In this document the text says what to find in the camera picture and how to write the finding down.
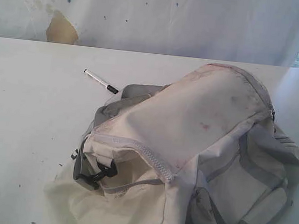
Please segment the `white marker black cap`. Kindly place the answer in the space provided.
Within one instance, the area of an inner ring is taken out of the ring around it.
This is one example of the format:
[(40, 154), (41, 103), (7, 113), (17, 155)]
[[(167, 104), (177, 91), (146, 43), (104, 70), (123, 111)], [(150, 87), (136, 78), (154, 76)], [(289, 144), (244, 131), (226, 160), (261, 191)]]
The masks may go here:
[(108, 84), (106, 81), (104, 81), (103, 79), (101, 79), (99, 76), (97, 76), (95, 73), (85, 69), (83, 71), (86, 75), (88, 75), (90, 78), (92, 78), (93, 80), (95, 80), (97, 83), (99, 83), (101, 86), (103, 86), (106, 90), (108, 90), (109, 92), (113, 93), (114, 95), (117, 94), (119, 92), (118, 89), (116, 89), (114, 86)]

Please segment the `white backpack with grey straps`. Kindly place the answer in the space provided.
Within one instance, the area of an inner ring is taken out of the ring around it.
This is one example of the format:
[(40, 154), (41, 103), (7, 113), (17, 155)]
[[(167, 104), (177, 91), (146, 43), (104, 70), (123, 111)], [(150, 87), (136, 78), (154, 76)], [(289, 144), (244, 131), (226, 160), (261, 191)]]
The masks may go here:
[[(275, 224), (299, 183), (299, 147), (265, 86), (211, 63), (166, 85), (126, 86), (96, 110), (45, 189), (51, 224)], [(75, 182), (116, 165), (98, 190)]]

